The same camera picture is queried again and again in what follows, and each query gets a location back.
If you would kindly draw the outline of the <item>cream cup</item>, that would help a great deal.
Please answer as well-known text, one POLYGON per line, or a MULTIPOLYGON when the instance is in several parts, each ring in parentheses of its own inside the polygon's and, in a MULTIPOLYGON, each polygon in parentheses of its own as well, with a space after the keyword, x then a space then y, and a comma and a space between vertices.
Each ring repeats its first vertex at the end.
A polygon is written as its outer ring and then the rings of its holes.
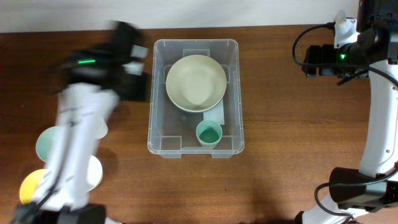
POLYGON ((98 128, 95 131, 95 138, 102 139, 107 135, 107 133, 108 133, 108 126, 106 124, 106 121, 104 119, 101 119, 98 128))

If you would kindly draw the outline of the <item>cream bowl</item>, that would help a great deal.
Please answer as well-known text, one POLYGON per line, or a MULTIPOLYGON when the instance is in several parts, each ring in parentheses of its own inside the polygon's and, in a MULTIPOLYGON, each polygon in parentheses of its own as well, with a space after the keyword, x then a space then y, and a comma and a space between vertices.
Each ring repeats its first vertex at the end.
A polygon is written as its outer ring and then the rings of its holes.
POLYGON ((189 55, 175 62, 165 88, 176 107, 213 108, 224 97, 227 78, 223 67, 205 55, 189 55))

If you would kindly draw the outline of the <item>green cup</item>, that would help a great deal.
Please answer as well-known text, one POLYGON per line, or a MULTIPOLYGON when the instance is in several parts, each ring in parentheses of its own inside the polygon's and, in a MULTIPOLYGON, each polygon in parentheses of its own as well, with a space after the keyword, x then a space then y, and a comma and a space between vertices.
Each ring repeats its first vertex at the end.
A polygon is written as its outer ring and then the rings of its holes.
POLYGON ((218 122, 214 120, 203 120, 196 128, 196 135, 202 147, 214 149, 221 141, 223 130, 218 122))

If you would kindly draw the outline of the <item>dark blue bowl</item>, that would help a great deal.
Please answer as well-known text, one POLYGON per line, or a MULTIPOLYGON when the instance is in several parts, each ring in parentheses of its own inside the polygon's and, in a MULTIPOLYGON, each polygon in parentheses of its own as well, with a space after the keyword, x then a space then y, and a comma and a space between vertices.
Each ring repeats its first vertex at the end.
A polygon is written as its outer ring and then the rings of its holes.
POLYGON ((178 106, 178 108, 187 113, 204 113, 211 109, 211 108, 205 108, 205 109, 203 109, 203 108, 193 108, 192 109, 191 108, 191 109, 189 109, 189 108, 183 108, 183 107, 179 107, 179 106, 178 106))

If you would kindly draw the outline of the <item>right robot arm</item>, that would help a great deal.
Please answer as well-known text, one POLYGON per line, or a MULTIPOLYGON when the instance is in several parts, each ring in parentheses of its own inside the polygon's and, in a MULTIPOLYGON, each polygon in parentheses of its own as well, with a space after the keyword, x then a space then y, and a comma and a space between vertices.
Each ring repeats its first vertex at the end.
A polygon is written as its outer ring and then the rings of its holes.
POLYGON ((336 76, 340 84, 369 78, 368 135, 359 168, 333 169, 324 184, 329 193, 295 223, 354 223, 397 206, 397 1, 362 0, 357 18, 340 11, 325 27, 334 43, 310 46, 302 71, 336 76))

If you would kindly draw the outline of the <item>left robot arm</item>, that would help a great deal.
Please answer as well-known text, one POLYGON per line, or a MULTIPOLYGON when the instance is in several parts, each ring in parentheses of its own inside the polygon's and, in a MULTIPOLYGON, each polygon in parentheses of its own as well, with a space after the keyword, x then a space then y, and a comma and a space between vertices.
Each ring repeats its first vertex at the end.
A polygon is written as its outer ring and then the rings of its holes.
POLYGON ((97 152, 100 129, 118 103, 146 101, 147 53, 142 32, 117 21, 109 40, 61 63, 60 132, 51 144, 46 174, 31 201, 16 207, 14 223, 111 223, 106 207, 90 202, 89 161, 97 152))

